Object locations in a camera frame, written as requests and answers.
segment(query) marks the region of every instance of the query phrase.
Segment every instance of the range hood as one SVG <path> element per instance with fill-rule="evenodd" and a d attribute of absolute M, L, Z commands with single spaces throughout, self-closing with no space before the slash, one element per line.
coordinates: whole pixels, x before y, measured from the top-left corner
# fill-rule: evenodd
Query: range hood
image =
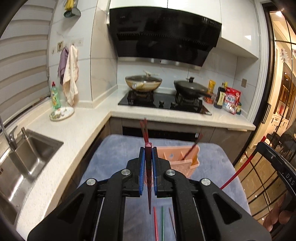
<path fill-rule="evenodd" d="M 160 7 L 109 11 L 118 59 L 200 69 L 216 47 L 222 24 L 193 13 Z"/>

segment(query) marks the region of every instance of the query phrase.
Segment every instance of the red food package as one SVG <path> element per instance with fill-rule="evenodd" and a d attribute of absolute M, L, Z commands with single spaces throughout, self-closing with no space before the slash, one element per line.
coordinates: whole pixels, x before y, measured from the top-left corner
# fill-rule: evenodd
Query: red food package
<path fill-rule="evenodd" d="M 230 87 L 226 87 L 226 93 L 223 101 L 223 109 L 232 114 L 235 114 L 237 111 L 237 105 L 239 103 L 240 96 L 240 91 Z"/>

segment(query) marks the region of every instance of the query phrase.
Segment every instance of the faucet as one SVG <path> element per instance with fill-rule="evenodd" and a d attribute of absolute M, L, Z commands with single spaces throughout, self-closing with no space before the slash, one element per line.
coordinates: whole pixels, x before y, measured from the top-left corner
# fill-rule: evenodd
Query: faucet
<path fill-rule="evenodd" d="M 0 126 L 1 126 L 2 132 L 4 133 L 4 135 L 6 137 L 6 140 L 8 142 L 8 145 L 10 146 L 10 148 L 11 148 L 12 151 L 15 151 L 17 149 L 17 143 L 15 141 L 14 132 L 15 132 L 17 126 L 14 127 L 13 130 L 9 134 L 7 134 L 7 132 L 5 130 L 5 127 L 3 125 L 3 122 L 2 122 L 1 116 L 0 116 Z"/>

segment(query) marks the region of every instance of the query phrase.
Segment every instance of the pink basket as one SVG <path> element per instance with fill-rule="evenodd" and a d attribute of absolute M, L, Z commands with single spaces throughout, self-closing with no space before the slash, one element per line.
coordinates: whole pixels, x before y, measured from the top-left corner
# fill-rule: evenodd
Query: pink basket
<path fill-rule="evenodd" d="M 168 160 L 172 169 L 183 173 L 190 178 L 195 169 L 200 165 L 197 158 L 200 147 L 196 145 L 185 160 L 181 161 L 184 155 L 192 146 L 169 146 L 157 147 L 158 157 Z"/>

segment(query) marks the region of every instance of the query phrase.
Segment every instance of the hand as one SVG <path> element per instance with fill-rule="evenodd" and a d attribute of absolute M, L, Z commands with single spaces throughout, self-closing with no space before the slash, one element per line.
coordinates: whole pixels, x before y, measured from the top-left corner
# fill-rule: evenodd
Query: hand
<path fill-rule="evenodd" d="M 263 227 L 265 227 L 268 232 L 271 232 L 274 224 L 279 221 L 280 224 L 286 224 L 291 216 L 292 212 L 289 211 L 282 211 L 280 213 L 280 208 L 285 200 L 285 194 L 278 200 L 278 202 L 275 204 L 273 210 L 269 212 L 269 214 L 266 216 L 264 222 L 263 222 Z"/>

